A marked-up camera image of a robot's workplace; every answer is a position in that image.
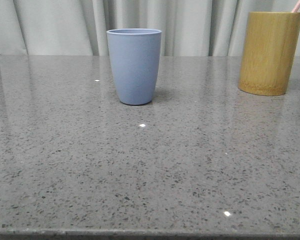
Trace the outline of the blue plastic cup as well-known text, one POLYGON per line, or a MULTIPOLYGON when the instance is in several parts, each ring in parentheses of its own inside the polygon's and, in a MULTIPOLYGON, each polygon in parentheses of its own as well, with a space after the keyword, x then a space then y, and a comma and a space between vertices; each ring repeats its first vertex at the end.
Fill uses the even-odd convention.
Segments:
POLYGON ((119 100, 133 106, 151 102, 159 71, 162 31, 123 28, 108 30, 106 34, 119 100))

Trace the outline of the pink chopstick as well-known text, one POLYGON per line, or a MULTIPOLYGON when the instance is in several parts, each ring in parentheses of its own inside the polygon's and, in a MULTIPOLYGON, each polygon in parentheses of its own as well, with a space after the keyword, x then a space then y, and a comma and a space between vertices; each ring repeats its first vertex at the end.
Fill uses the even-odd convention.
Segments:
POLYGON ((293 9, 291 10, 291 13, 297 13, 299 9, 300 9, 300 0, 298 0, 296 2, 296 4, 294 5, 293 9))

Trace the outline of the bamboo wooden cup holder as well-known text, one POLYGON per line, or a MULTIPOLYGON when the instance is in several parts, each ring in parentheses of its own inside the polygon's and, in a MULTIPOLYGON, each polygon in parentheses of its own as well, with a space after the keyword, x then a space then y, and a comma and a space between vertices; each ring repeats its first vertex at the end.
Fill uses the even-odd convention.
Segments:
POLYGON ((238 88, 254 95, 284 95, 299 33, 300 12, 250 12, 238 88))

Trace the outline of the grey curtain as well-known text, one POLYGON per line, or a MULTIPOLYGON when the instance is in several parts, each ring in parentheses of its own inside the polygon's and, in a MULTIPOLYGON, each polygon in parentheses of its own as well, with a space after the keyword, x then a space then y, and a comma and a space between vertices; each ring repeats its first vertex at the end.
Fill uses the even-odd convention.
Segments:
POLYGON ((250 12, 294 0, 0 0, 0 55, 106 56, 112 29, 161 30, 164 56, 240 56, 250 12))

